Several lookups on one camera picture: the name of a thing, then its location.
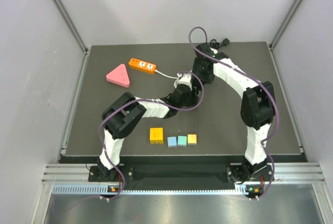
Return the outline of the pink triangular socket board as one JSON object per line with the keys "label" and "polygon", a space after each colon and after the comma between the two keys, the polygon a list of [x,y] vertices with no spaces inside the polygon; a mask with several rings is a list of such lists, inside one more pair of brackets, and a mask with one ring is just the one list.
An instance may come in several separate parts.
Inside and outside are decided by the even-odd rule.
{"label": "pink triangular socket board", "polygon": [[120,64],[106,75],[106,81],[125,88],[130,87],[130,79],[125,64]]}

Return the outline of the yellow small plug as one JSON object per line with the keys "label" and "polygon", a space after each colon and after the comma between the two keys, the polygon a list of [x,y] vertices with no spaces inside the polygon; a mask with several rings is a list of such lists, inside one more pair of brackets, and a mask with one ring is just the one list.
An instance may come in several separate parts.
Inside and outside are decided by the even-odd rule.
{"label": "yellow small plug", "polygon": [[196,145],[197,144],[197,135],[196,134],[188,134],[187,135],[187,144],[188,145]]}

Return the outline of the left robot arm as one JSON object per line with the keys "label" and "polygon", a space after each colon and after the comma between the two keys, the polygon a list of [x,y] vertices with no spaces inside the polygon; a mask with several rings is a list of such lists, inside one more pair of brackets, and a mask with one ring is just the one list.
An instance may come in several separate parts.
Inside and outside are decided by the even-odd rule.
{"label": "left robot arm", "polygon": [[203,100],[203,85],[189,87],[177,85],[175,90],[161,99],[141,99],[131,93],[124,93],[102,114],[98,135],[102,153],[98,167],[106,180],[114,180],[118,174],[120,151],[124,139],[142,118],[168,119],[178,111],[197,108]]}

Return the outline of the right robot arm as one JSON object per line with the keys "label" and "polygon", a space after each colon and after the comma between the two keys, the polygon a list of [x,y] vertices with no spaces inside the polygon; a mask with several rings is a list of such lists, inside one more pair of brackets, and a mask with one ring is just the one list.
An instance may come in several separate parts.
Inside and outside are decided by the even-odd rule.
{"label": "right robot arm", "polygon": [[245,73],[230,58],[217,59],[208,43],[202,43],[194,50],[200,61],[209,61],[211,70],[205,70],[202,65],[193,67],[192,72],[199,75],[213,76],[222,79],[241,98],[240,116],[247,127],[247,147],[245,161],[240,169],[233,169],[230,178],[234,182],[244,183],[257,179],[267,168],[266,150],[268,134],[273,118],[276,126],[279,124],[279,113],[275,102],[274,87],[272,83],[260,82]]}

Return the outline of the orange power strip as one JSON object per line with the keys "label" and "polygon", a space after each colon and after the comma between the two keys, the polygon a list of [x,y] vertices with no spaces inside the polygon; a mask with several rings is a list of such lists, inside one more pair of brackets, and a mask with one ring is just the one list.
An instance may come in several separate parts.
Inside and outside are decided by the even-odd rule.
{"label": "orange power strip", "polygon": [[142,61],[136,58],[132,58],[129,61],[129,67],[141,72],[145,72],[151,75],[155,74],[156,65],[150,62]]}

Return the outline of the teal small plug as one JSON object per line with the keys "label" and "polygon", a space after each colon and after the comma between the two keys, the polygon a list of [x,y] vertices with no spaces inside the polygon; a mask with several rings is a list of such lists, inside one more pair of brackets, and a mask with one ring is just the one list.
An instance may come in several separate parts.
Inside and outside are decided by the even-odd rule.
{"label": "teal small plug", "polygon": [[178,136],[177,145],[179,147],[186,147],[187,146],[187,136]]}

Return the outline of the light blue small plug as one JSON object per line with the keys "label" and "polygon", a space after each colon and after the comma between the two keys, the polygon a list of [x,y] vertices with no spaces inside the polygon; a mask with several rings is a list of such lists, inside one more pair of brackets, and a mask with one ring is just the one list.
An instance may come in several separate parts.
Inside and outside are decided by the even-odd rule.
{"label": "light blue small plug", "polygon": [[177,138],[176,137],[167,137],[168,148],[177,147]]}

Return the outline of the yellow cube adapter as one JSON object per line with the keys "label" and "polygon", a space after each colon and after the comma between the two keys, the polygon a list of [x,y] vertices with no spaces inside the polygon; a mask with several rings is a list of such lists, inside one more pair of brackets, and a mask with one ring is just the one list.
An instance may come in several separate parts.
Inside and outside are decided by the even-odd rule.
{"label": "yellow cube adapter", "polygon": [[151,144],[163,144],[164,143],[163,128],[162,127],[150,128],[149,141]]}

